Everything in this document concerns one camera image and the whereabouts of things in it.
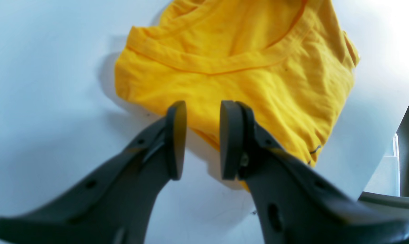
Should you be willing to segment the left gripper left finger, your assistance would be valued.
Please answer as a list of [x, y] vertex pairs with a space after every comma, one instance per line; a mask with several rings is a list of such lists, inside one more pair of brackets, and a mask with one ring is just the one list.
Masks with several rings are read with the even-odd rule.
[[187, 132], [184, 101], [140, 132], [119, 154], [51, 202], [0, 217], [13, 244], [142, 244], [155, 201], [181, 179]]

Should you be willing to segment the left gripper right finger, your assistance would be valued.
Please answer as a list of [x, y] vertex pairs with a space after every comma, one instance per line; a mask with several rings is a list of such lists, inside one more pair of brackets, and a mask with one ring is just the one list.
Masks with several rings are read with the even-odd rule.
[[267, 244], [401, 244], [409, 219], [350, 199], [289, 154], [249, 106], [222, 101], [220, 161], [224, 180], [246, 183]]

